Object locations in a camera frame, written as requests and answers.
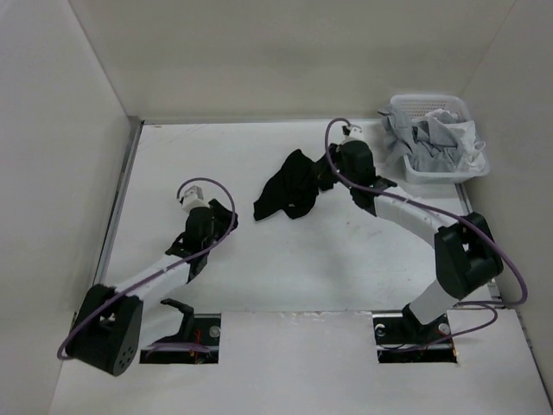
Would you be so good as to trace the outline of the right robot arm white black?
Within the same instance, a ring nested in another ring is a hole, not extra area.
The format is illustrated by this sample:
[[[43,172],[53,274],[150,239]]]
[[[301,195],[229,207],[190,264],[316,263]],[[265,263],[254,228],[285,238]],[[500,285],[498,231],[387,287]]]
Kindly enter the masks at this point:
[[[434,250],[435,279],[402,309],[400,329],[407,340],[422,341],[448,309],[504,270],[482,215],[458,216],[412,200],[395,182],[376,174],[372,152],[363,141],[330,144],[327,156],[356,206],[401,226]]]

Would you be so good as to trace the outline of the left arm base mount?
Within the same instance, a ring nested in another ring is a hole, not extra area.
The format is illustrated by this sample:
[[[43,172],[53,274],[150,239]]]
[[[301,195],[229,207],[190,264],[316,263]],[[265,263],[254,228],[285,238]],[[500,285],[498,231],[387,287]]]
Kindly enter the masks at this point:
[[[221,328],[220,314],[198,314],[190,305],[165,298],[143,319],[139,362],[217,364]]]

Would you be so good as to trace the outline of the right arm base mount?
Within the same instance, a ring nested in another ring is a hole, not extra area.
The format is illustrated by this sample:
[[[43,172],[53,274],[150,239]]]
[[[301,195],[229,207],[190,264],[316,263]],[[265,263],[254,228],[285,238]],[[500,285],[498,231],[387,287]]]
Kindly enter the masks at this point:
[[[373,332],[381,364],[456,363],[446,315],[430,325],[412,329],[401,312],[374,313]]]

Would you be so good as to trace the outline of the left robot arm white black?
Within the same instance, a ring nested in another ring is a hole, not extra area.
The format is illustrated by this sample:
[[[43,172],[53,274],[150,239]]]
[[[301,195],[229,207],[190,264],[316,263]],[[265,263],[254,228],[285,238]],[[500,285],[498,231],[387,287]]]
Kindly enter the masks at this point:
[[[196,202],[187,212],[183,232],[154,264],[121,283],[88,290],[60,357],[112,376],[133,362],[218,362],[220,315],[199,315],[172,296],[200,275],[210,251],[237,227],[238,216],[215,199]]]

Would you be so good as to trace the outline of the black tank top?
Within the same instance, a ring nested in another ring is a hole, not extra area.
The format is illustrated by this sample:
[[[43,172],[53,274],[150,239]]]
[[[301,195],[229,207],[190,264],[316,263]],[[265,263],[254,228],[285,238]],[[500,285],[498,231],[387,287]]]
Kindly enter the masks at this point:
[[[254,220],[265,220],[279,211],[299,219],[312,210],[319,193],[332,189],[336,182],[324,156],[314,162],[300,149],[294,150],[253,203]]]

